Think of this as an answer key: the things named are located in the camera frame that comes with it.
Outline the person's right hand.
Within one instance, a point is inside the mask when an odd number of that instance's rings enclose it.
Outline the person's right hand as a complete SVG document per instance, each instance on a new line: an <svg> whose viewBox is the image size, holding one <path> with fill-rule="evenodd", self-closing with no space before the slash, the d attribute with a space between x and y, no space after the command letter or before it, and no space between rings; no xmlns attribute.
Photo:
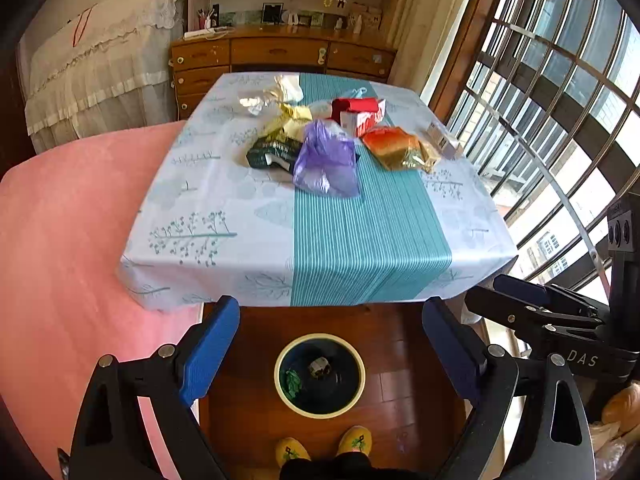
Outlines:
<svg viewBox="0 0 640 480"><path fill-rule="evenodd" d="M600 422L589 425L598 474L613 472L624 453L639 443L639 382L605 404Z"/></svg>

